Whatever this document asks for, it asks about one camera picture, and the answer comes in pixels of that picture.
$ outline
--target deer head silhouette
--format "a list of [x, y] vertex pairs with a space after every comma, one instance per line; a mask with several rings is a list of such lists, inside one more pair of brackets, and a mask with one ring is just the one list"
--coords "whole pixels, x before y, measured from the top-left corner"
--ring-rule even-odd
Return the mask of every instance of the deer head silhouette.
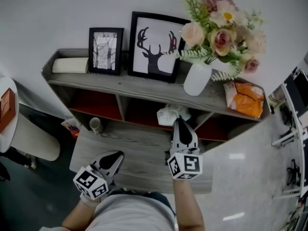
[[[145, 48], [143, 46], [143, 42], [147, 40], [147, 38], [145, 37], [145, 32], [149, 27], [146, 27], [145, 29], [141, 29], [138, 33], [137, 36], [137, 46], [140, 49], [145, 50], [145, 52], [142, 52], [142, 54], [144, 55], [144, 57], [148, 58], [148, 73], [150, 74], [160, 74], [160, 75], [169, 75], [169, 73], [166, 73], [164, 71], [161, 71], [158, 69], [158, 59], [163, 55], [161, 53], [161, 46], [160, 44], [159, 46], [159, 52], [158, 54], [153, 54], [151, 53], [151, 45], [149, 46], [149, 49]], [[174, 50], [177, 49], [177, 38], [174, 36], [173, 32], [170, 31], [169, 33], [169, 38], [170, 38], [170, 46], [169, 46], [169, 52], [173, 52]]]

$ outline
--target orange snack bag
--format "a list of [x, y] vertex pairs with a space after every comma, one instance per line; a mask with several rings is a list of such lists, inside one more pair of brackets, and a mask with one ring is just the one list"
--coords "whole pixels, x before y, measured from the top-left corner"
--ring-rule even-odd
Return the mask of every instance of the orange snack bag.
[[262, 114], [264, 92], [261, 88], [243, 82], [224, 84], [227, 106], [238, 112], [259, 118]]

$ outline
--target gray shirt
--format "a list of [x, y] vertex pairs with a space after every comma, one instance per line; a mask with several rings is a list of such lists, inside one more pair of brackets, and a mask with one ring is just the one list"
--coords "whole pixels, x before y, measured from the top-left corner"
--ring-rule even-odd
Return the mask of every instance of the gray shirt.
[[[102, 201], [87, 231], [174, 231], [174, 215], [163, 203], [142, 196], [118, 194]], [[40, 231], [67, 231], [42, 228]]]

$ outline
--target white cup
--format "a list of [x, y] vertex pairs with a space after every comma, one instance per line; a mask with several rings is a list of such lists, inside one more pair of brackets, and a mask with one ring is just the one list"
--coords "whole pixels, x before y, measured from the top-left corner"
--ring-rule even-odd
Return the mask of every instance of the white cup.
[[103, 130], [103, 125], [101, 123], [101, 120], [97, 117], [92, 118], [89, 122], [89, 125], [96, 135]]

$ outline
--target picture frame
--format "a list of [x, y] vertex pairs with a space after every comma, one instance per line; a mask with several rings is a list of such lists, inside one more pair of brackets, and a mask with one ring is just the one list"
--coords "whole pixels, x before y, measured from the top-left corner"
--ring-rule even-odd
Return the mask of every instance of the picture frame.
[[89, 30], [89, 71], [119, 75], [123, 28], [92, 27]]
[[180, 59], [163, 52], [183, 50], [183, 25], [190, 21], [172, 16], [132, 12], [128, 74], [174, 83]]

